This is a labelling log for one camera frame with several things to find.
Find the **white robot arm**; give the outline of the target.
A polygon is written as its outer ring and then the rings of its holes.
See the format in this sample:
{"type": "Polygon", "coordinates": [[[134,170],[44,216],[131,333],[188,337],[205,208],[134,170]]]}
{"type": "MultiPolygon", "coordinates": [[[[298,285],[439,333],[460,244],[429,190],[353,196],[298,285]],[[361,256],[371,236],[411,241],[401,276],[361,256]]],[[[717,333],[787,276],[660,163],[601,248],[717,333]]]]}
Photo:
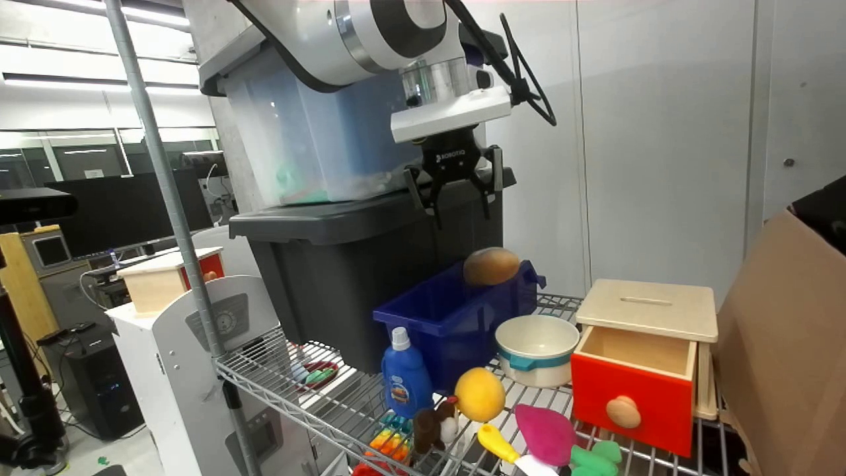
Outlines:
{"type": "Polygon", "coordinates": [[[429,142],[512,109],[454,0],[184,0],[199,81],[229,112],[259,206],[360,202],[429,142]]]}

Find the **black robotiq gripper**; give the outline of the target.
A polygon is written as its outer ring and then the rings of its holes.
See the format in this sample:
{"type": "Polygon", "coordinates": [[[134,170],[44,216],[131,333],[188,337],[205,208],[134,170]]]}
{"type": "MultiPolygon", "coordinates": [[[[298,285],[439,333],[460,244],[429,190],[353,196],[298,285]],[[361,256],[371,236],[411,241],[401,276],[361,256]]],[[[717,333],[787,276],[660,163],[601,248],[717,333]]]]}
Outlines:
{"type": "Polygon", "coordinates": [[[434,216],[434,202],[426,193],[426,189],[421,186],[421,175],[426,175],[435,189],[454,183],[454,179],[468,179],[476,189],[486,190],[486,203],[493,203],[497,196],[501,193],[501,148],[499,145],[489,145],[486,152],[476,142],[474,129],[463,126],[454,132],[441,132],[441,134],[431,134],[422,138],[418,142],[418,148],[422,152],[422,162],[418,163],[418,170],[405,170],[405,186],[408,193],[411,199],[411,203],[426,211],[429,216],[434,216]],[[478,158],[489,162],[489,179],[483,183],[482,175],[476,171],[478,158]]]}

